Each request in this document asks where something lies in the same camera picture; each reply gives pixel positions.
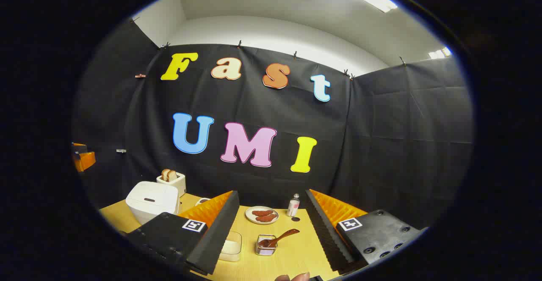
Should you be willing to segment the black backdrop cloth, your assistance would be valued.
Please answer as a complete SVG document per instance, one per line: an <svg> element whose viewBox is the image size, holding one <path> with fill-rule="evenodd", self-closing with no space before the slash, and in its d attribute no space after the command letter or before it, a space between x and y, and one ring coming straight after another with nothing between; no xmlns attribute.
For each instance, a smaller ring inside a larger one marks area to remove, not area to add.
<svg viewBox="0 0 542 281"><path fill-rule="evenodd" d="M262 48L158 48L124 23L80 81L72 141L95 152L84 184L98 208L172 168L196 196L286 208L300 193L306 207L314 189L424 228L465 176L473 107L453 58L351 80Z"/></svg>

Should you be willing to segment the white round plate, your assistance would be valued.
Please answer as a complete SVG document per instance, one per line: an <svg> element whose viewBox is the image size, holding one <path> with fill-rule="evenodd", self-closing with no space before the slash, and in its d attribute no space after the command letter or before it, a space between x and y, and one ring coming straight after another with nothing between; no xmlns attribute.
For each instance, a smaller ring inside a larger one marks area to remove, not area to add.
<svg viewBox="0 0 542 281"><path fill-rule="evenodd" d="M256 221L256 216L253 216L251 214L251 212L253 210L273 210L275 212L275 214L277 214L277 219L271 223L260 223L259 221ZM277 212L276 210L272 209L272 208L269 208L269 207L266 207L266 206L253 206L253 207L249 207L246 211L245 211L245 216L246 218L251 221L252 223L256 223L256 224L260 224L260 225L269 225L269 224L273 224L275 223L278 219L279 219L279 212Z"/></svg>

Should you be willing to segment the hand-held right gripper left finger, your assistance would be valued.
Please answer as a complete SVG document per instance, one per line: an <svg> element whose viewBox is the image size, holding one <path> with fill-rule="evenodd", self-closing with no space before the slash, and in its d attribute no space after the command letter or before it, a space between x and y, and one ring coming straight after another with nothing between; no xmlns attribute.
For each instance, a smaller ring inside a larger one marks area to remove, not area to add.
<svg viewBox="0 0 542 281"><path fill-rule="evenodd" d="M126 235L140 251L180 271L214 273L239 208L236 190L180 215L161 213Z"/></svg>

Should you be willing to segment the metal wire chopstick holder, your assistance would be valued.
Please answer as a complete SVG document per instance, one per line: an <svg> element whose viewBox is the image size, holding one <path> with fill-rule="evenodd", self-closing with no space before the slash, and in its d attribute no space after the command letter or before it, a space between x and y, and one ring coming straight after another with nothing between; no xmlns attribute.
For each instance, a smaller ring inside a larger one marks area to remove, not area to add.
<svg viewBox="0 0 542 281"><path fill-rule="evenodd" d="M256 244L255 244L255 253L260 256L272 256L275 251L277 250L277 243L274 245L271 245L268 248L263 247L260 245L260 242L263 240L274 240L277 237L275 235L267 235L267 234L260 234L257 237Z"/></svg>

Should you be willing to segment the white toaster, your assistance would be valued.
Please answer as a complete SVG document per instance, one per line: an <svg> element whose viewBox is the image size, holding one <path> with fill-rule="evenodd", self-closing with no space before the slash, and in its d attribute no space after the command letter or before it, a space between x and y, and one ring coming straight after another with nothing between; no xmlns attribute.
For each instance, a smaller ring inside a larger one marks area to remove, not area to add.
<svg viewBox="0 0 542 281"><path fill-rule="evenodd" d="M176 178L172 181L164 181L162 175L156 177L156 182L163 185L176 187L178 190L178 197L180 198L186 193L186 178L185 175L179 172L176 173Z"/></svg>

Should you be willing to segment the clear bottle with pink label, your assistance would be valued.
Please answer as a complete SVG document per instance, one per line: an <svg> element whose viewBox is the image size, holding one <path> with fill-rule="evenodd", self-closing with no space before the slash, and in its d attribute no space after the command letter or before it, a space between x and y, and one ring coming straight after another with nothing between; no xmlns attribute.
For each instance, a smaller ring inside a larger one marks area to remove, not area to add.
<svg viewBox="0 0 542 281"><path fill-rule="evenodd" d="M293 195L293 197L291 198L289 204L288 204L287 215L288 215L289 217L295 217L296 214L297 214L299 205L300 205L299 194L298 194L298 193L295 193L295 194Z"/></svg>

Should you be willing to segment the white rice cooker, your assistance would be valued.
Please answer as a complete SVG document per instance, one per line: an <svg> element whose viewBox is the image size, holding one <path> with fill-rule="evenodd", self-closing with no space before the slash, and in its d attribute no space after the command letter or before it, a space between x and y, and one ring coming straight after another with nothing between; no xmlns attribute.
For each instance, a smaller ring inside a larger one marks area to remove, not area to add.
<svg viewBox="0 0 542 281"><path fill-rule="evenodd" d="M141 225L161 213L178 214L180 209L179 190L157 182L137 183L129 192L125 202Z"/></svg>

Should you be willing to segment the brown wooden spoon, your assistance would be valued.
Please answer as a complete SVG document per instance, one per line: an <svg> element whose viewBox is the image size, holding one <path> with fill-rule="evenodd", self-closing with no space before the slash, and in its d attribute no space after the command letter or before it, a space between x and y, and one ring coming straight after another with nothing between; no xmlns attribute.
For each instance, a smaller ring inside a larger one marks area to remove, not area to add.
<svg viewBox="0 0 542 281"><path fill-rule="evenodd" d="M298 234L300 231L298 229L290 229L288 231L285 231L282 235L280 235L277 238L274 239L265 239L261 240L257 243L258 248L276 248L277 243L290 235Z"/></svg>

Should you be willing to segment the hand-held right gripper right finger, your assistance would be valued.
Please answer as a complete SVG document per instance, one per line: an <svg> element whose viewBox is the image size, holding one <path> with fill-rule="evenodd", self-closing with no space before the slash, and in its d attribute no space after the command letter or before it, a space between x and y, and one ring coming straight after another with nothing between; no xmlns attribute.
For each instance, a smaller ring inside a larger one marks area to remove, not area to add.
<svg viewBox="0 0 542 281"><path fill-rule="evenodd" d="M393 255L427 228L417 229L383 209L365 212L306 190L306 210L333 271L351 273Z"/></svg>

